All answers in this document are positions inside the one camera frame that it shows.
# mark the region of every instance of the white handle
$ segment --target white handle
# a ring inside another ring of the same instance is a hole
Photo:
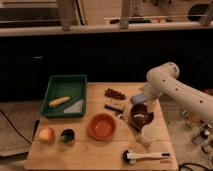
[[[169,155],[163,155],[162,152],[160,152],[160,153],[148,153],[148,154],[140,154],[140,153],[130,152],[130,153],[127,154],[128,159],[135,159],[135,160],[136,159],[143,159],[143,158],[163,159],[163,158],[168,158],[168,157],[169,157]]]

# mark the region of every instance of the corn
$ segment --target corn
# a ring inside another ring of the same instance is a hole
[[[51,108],[57,107],[60,104],[67,102],[68,100],[70,100],[69,96],[65,96],[65,97],[61,97],[61,98],[58,98],[58,99],[54,99],[54,100],[49,102],[49,107],[51,107]]]

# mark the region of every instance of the brush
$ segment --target brush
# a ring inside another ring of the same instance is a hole
[[[155,153],[133,153],[130,150],[125,150],[123,152],[123,160],[126,163],[134,164],[137,159],[166,159],[170,157],[168,152],[155,152]]]

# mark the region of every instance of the cup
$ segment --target cup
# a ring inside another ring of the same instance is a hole
[[[145,125],[141,129],[140,133],[140,143],[149,146],[157,139],[157,129],[153,123]]]
[[[62,143],[73,145],[75,142],[75,132],[72,129],[65,129],[60,136]]]

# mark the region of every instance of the orange bowl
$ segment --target orange bowl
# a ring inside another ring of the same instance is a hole
[[[96,140],[112,139],[116,130],[115,119],[106,113],[95,115],[89,122],[88,133]]]

